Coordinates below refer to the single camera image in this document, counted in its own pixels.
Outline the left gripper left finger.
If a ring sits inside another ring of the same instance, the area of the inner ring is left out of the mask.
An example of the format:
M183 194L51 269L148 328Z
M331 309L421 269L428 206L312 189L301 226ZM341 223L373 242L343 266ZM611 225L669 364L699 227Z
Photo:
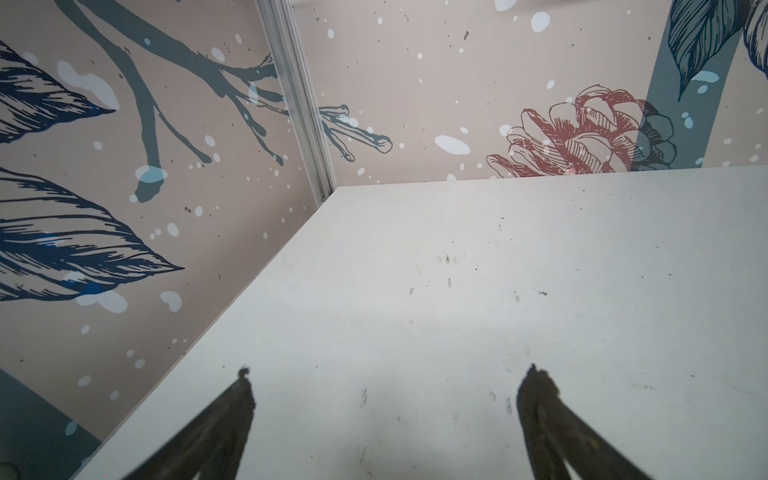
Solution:
M127 478L234 479L256 410L249 373L241 368L236 381Z

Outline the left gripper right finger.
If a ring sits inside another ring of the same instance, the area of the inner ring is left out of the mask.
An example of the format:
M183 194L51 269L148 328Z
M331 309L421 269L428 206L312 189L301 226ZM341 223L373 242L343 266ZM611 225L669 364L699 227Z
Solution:
M536 479L650 479L561 400L547 371L530 366L516 406Z

